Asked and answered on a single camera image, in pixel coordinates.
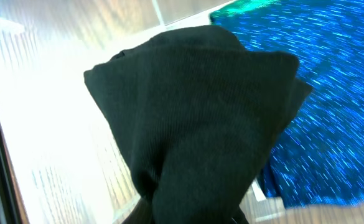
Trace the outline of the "blue sequin garment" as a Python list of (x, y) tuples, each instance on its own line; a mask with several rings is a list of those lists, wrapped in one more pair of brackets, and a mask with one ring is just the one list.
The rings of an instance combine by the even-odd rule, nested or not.
[(258, 180), (286, 208), (364, 202), (364, 0), (235, 1), (210, 15), (249, 50), (298, 56), (312, 85)]

